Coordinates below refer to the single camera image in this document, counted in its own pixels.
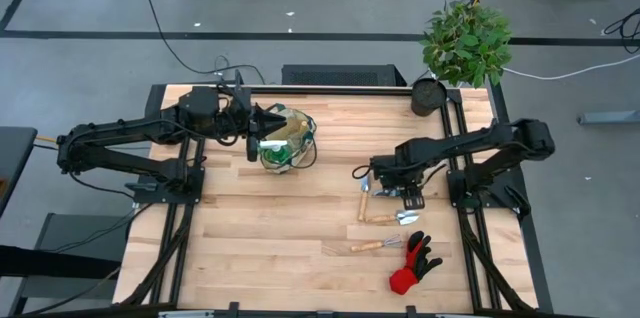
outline green leaves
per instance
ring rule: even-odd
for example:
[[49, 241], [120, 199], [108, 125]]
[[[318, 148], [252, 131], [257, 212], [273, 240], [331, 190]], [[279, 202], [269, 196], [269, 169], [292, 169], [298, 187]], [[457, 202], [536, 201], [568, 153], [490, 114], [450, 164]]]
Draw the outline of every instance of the green leaves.
[[420, 41], [424, 62], [441, 80], [481, 87], [498, 84], [502, 67], [511, 60], [508, 22], [491, 8], [465, 2], [445, 2], [429, 20]]

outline concrete floor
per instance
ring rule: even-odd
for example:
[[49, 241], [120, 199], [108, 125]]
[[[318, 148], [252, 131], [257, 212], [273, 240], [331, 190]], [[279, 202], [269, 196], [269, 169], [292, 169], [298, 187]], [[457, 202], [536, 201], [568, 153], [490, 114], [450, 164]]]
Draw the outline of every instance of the concrete floor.
[[[154, 0], [165, 31], [419, 33], [444, 0]], [[11, 0], [0, 0], [0, 10]], [[483, 0], [502, 9], [516, 36], [598, 38], [637, 0]], [[295, 12], [293, 17], [286, 13]], [[146, 0], [23, 0], [11, 30], [154, 31]], [[283, 64], [396, 64], [413, 81], [422, 71], [415, 43], [175, 41], [189, 64], [211, 69], [225, 54], [254, 64], [268, 83]], [[512, 69], [557, 75], [626, 58], [622, 48], [514, 47]], [[633, 153], [639, 126], [584, 128], [584, 111], [637, 109], [639, 63], [542, 82], [507, 75], [512, 119], [547, 122], [557, 152], [525, 163], [542, 257], [555, 311], [602, 317], [636, 315], [640, 295], [640, 200]], [[251, 71], [247, 82], [257, 82]], [[0, 39], [0, 124], [41, 134], [66, 133], [87, 121], [142, 114], [151, 84], [210, 80], [173, 60], [160, 41]], [[86, 179], [118, 188], [133, 178], [95, 171]], [[0, 243], [31, 248], [48, 212], [122, 215], [130, 202], [61, 176], [52, 152], [32, 154], [6, 214]], [[13, 235], [12, 231], [21, 232]], [[0, 280], [0, 315], [17, 285]], [[82, 307], [105, 304], [83, 302]]]

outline wooden tabletop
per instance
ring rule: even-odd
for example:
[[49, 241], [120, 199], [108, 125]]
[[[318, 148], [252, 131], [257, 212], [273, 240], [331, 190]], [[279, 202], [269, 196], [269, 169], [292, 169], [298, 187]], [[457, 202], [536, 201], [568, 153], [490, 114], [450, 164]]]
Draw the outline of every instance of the wooden tabletop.
[[[190, 90], [191, 86], [167, 86], [163, 108]], [[468, 130], [488, 126], [492, 113], [487, 92], [461, 93]], [[443, 138], [440, 114], [415, 116], [407, 96], [254, 94], [252, 100], [263, 107], [283, 103], [313, 117], [318, 124], [317, 162], [310, 169], [274, 175], [259, 162], [248, 162], [241, 142], [222, 147], [207, 141], [203, 199], [194, 212], [180, 308], [226, 309], [237, 301], [243, 310], [404, 312], [414, 305], [418, 312], [472, 312], [446, 170], [425, 186], [426, 208], [419, 211], [416, 223], [400, 227], [356, 220], [360, 184], [351, 171], [368, 164], [373, 155], [393, 154], [396, 145], [410, 138]], [[154, 145], [151, 150], [154, 159], [177, 154], [178, 147]], [[391, 214], [402, 207], [399, 198], [372, 197], [367, 215]], [[114, 302], [127, 297], [155, 262], [166, 210], [158, 204], [133, 222]], [[485, 216], [496, 265], [521, 298], [537, 306], [516, 216], [508, 209], [486, 209]], [[417, 230], [432, 236], [430, 256], [442, 257], [444, 263], [404, 296], [391, 292], [388, 281], [404, 265], [402, 249], [349, 249], [394, 234], [406, 240]], [[166, 272], [164, 300], [172, 265]], [[476, 266], [488, 306], [477, 259]]]

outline glove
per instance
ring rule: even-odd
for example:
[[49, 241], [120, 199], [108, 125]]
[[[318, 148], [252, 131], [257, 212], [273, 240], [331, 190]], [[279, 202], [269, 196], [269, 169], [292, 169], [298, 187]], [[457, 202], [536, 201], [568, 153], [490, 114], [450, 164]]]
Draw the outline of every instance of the glove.
[[427, 254], [431, 252], [431, 248], [427, 247], [429, 242], [431, 242], [431, 236], [425, 237], [422, 231], [417, 231], [409, 237], [407, 263], [404, 268], [395, 271], [389, 278], [392, 291], [404, 295], [411, 286], [418, 284], [425, 274], [442, 264], [442, 258], [427, 259]]

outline white cable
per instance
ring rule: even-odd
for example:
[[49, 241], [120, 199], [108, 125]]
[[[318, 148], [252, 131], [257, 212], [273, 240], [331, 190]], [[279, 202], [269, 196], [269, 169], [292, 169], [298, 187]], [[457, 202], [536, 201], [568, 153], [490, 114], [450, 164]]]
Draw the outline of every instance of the white cable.
[[569, 73], [569, 74], [565, 74], [565, 75], [561, 75], [561, 76], [557, 76], [557, 77], [538, 77], [538, 76], [535, 76], [535, 75], [532, 75], [532, 74], [527, 74], [527, 73], [514, 71], [513, 69], [509, 69], [509, 68], [504, 68], [504, 70], [507, 71], [507, 72], [513, 73], [513, 74], [517, 74], [517, 75], [523, 76], [523, 77], [535, 78], [535, 79], [540, 79], [540, 80], [556, 80], [556, 79], [563, 79], [563, 78], [572, 77], [574, 75], [578, 75], [578, 74], [581, 74], [581, 73], [589, 72], [589, 71], [592, 71], [594, 69], [601, 69], [601, 68], [617, 66], [617, 65], [620, 65], [620, 64], [624, 64], [624, 63], [630, 62], [630, 61], [632, 61], [632, 60], [634, 60], [636, 58], [640, 58], [640, 54], [636, 55], [636, 56], [633, 56], [631, 58], [627, 58], [627, 59], [621, 60], [619, 62], [601, 64], [601, 65], [589, 67], [589, 68], [586, 68], [586, 69], [583, 69], [583, 70], [579, 70], [577, 72], [573, 72], [573, 73]]

